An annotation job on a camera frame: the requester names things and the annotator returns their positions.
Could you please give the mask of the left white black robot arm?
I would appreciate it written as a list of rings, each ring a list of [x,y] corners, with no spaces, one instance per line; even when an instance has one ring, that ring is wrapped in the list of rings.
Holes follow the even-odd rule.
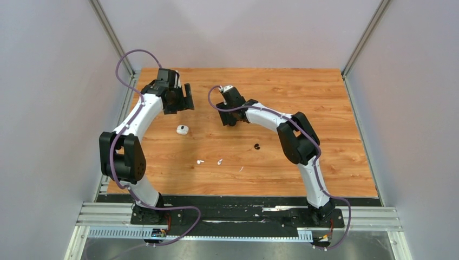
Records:
[[[99,137],[101,172],[134,198],[133,224],[160,224],[166,216],[163,197],[145,176],[147,162],[141,141],[160,114],[193,110],[190,84],[180,83],[176,70],[160,68],[155,80],[137,92],[128,117]]]

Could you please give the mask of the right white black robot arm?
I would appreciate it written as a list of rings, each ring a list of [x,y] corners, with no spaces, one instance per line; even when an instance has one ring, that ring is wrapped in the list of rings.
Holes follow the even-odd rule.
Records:
[[[320,169],[320,140],[305,114],[282,113],[256,100],[246,100],[232,86],[219,87],[218,90],[224,100],[214,108],[218,110],[223,125],[235,126],[242,121],[276,132],[285,157],[297,166],[302,177],[311,223],[323,226],[328,222],[335,204]]]

